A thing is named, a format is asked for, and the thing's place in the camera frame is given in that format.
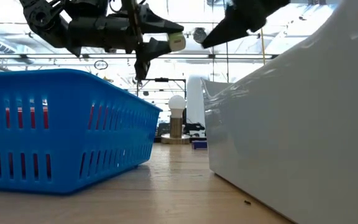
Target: light bulb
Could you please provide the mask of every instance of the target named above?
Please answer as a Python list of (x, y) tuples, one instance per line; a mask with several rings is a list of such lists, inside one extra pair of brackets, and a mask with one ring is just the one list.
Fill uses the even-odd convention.
[(172, 118), (181, 118), (183, 110), (186, 108), (186, 100), (178, 95), (169, 99), (168, 107), (171, 109)]

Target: table surface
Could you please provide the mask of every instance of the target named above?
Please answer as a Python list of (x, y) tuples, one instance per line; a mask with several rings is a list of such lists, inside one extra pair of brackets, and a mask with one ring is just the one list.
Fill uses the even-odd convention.
[(155, 144), (138, 169), (69, 197), (0, 192), (0, 223), (291, 222), (214, 175), (207, 150)]

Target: lamp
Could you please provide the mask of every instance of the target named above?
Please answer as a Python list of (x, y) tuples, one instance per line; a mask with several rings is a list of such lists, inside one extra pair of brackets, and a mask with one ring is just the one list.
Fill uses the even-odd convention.
[(190, 136), (182, 134), (182, 114), (186, 108), (186, 100), (181, 96), (175, 95), (169, 99), (168, 107), (171, 110), (170, 133), (161, 135), (161, 143), (189, 144)]

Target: lamp base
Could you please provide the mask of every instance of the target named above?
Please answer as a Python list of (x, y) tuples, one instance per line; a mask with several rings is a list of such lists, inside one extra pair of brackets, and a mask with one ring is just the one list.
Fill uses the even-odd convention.
[(161, 135), (162, 144), (190, 144), (190, 136), (183, 134), (181, 138), (171, 138), (170, 134)]

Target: blue object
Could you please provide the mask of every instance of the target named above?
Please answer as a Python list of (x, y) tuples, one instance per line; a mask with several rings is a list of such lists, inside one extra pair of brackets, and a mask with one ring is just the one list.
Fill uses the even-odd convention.
[(192, 141), (191, 145), (193, 146), (193, 149), (207, 149), (208, 148), (207, 141)]
[(150, 159), (161, 109), (86, 72), (0, 73), (0, 189), (69, 194)]

